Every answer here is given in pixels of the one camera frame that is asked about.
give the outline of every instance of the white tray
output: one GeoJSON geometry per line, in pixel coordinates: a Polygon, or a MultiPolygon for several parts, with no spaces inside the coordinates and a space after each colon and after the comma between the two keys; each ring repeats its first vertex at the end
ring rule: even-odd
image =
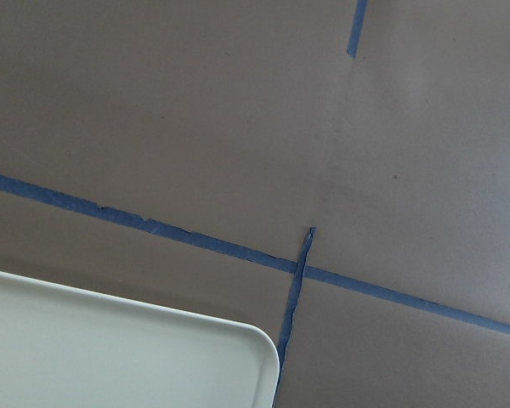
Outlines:
{"type": "Polygon", "coordinates": [[[271,407],[257,327],[0,272],[0,408],[271,407]]]}

